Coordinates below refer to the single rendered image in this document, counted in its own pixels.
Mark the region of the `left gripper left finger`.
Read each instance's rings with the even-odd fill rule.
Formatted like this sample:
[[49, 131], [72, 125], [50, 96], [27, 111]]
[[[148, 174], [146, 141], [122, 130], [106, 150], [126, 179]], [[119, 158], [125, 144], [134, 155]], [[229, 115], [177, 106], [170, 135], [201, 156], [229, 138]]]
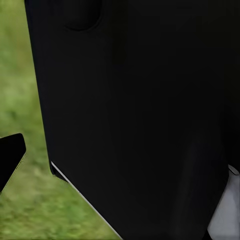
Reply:
[[22, 133], [0, 138], [0, 193], [26, 153]]

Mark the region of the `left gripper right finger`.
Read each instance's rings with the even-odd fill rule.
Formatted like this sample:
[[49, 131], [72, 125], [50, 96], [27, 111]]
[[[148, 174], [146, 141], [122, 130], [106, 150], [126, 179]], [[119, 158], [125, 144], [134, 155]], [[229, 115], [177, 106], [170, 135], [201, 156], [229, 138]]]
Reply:
[[240, 135], [228, 133], [224, 151], [240, 173]]

